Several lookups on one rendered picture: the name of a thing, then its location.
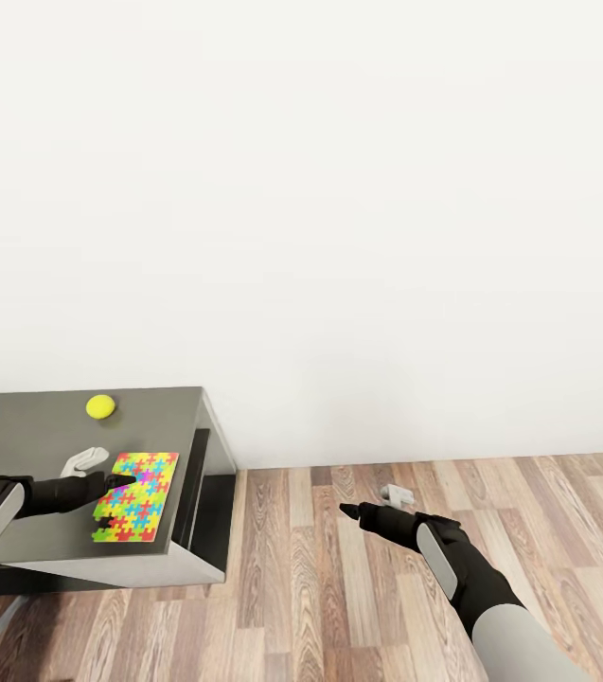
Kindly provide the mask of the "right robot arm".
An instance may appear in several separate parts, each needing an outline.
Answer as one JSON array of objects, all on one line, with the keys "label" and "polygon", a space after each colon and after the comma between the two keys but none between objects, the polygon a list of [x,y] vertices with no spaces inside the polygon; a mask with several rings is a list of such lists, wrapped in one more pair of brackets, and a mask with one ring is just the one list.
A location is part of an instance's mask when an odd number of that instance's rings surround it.
[{"label": "right robot arm", "polygon": [[422,554],[462,621],[490,682],[594,682],[525,609],[502,572],[471,542],[461,523],[400,510],[413,492],[381,490],[380,505],[340,505],[359,528]]}]

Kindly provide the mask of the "tennis ball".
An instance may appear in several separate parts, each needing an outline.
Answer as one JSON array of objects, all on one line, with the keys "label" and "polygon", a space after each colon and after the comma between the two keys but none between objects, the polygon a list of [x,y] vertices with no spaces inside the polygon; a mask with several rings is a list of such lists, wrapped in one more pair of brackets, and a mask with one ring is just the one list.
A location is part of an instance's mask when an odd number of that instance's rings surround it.
[{"label": "tennis ball", "polygon": [[115,410],[115,402],[108,395],[96,395],[87,405],[87,413],[98,420],[109,417]]}]

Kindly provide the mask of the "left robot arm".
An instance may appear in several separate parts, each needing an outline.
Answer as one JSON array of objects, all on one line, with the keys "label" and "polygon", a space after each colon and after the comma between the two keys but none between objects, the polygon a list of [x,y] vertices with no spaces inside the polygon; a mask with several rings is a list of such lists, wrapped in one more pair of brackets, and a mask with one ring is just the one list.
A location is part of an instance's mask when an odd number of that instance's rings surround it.
[{"label": "left robot arm", "polygon": [[104,471],[84,471],[103,462],[109,453],[93,447],[68,459],[61,476],[34,481],[32,476],[0,475],[0,536],[12,520],[26,516],[66,513],[104,497],[109,490],[136,482],[136,477]]}]

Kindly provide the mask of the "jigsaw puzzle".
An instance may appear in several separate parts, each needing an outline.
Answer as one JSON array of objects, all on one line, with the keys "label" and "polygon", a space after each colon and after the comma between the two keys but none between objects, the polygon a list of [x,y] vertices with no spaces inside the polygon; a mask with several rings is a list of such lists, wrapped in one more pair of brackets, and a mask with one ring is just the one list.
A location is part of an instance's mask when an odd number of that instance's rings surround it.
[{"label": "jigsaw puzzle", "polygon": [[154,542],[168,497],[179,454],[119,454],[113,467],[117,475],[134,476],[136,482],[117,487],[101,497],[93,515],[98,522],[113,516],[110,528],[92,533],[96,543]]}]

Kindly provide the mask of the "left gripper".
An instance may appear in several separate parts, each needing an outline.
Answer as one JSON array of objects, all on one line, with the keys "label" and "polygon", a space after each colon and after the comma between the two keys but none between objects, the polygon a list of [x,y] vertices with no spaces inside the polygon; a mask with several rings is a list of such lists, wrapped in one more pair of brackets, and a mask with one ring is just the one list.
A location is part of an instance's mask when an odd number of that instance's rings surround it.
[{"label": "left gripper", "polygon": [[51,480],[55,485],[55,497],[47,514],[66,513],[79,509],[104,497],[109,490],[136,482],[136,477],[112,473],[104,481],[104,471],[85,477],[63,477]]}]

